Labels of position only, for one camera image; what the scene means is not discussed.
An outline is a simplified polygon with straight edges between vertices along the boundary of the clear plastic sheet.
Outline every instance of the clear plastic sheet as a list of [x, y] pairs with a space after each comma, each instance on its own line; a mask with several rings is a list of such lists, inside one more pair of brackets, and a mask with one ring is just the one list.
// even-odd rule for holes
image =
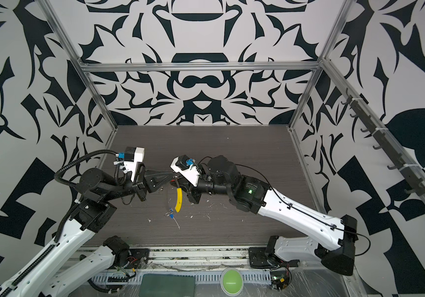
[[[244, 283], [242, 292], [238, 297], [348, 297], [346, 284], [343, 276], [338, 275], [323, 267], [315, 265], [309, 266], [306, 262], [301, 262], [299, 267], [291, 270], [292, 280], [288, 287], [281, 291], [272, 289], [270, 285], [258, 283]], [[140, 284], [125, 285], [119, 292], [112, 294], [100, 293], [91, 288], [87, 283], [77, 288], [70, 297], [138, 297]], [[216, 284], [196, 284], [195, 297], [226, 297], [219, 283]]]

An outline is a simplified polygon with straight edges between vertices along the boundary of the yellow tool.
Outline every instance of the yellow tool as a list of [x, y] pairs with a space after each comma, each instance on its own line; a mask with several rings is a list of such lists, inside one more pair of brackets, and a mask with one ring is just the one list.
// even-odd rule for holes
[[176, 198], [176, 206], [174, 207], [174, 210], [176, 212], [180, 212], [181, 210], [181, 204], [183, 204], [183, 191], [181, 191], [181, 188], [176, 189], [177, 198]]

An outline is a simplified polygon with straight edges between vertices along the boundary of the green lid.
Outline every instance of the green lid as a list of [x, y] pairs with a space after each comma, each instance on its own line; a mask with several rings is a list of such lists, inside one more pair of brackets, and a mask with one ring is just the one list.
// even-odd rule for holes
[[222, 277], [222, 287], [231, 295], [239, 294], [242, 290], [242, 276], [235, 269], [227, 270]]

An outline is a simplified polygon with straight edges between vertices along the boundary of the robotic arm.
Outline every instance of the robotic arm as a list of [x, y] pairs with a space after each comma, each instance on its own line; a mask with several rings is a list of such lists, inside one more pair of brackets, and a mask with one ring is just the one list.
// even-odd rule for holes
[[[98, 168], [91, 168], [85, 171], [79, 183], [62, 179], [68, 169], [102, 153], [117, 157], [113, 177]], [[276, 219], [309, 235], [311, 239], [306, 241], [305, 249], [303, 246], [297, 248], [289, 245], [284, 237], [270, 237], [265, 250], [270, 264], [276, 265], [279, 259], [286, 262], [319, 259], [336, 273], [352, 275], [354, 242], [357, 240], [356, 219], [350, 216], [340, 219], [331, 217], [301, 205], [271, 187], [265, 176], [267, 182], [241, 175], [237, 169], [240, 165], [228, 161], [224, 156], [197, 165], [193, 159], [183, 155], [175, 158], [171, 164], [174, 172], [147, 170], [143, 156], [143, 148], [127, 147], [126, 152], [118, 154], [99, 150], [57, 171], [55, 180], [73, 187], [82, 194], [81, 198], [75, 201], [61, 220], [51, 242], [0, 286], [0, 297], [64, 297], [98, 272], [110, 267], [123, 267], [127, 264], [129, 245], [113, 236], [94, 253], [56, 274], [73, 253], [109, 221], [116, 210], [109, 203], [110, 200], [137, 195], [144, 201], [147, 193], [155, 192], [168, 182], [185, 191], [192, 203], [199, 203], [203, 193], [227, 195], [229, 202], [239, 210]], [[124, 172], [122, 179], [118, 178], [120, 169]]]

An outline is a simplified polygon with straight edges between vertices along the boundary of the patterned wallpaper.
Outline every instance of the patterned wallpaper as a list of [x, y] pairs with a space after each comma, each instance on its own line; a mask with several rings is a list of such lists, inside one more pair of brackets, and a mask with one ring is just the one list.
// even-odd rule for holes
[[310, 70], [101, 72], [117, 124], [288, 124]]
[[76, 196], [54, 172], [110, 132], [37, 4], [0, 1], [0, 284], [51, 240]]
[[52, 0], [91, 63], [316, 60], [343, 0]]
[[[425, 170], [425, 0], [358, 0], [331, 61]], [[320, 199], [369, 235], [355, 261], [369, 296], [425, 296], [425, 205], [344, 100], [323, 74], [296, 126]]]

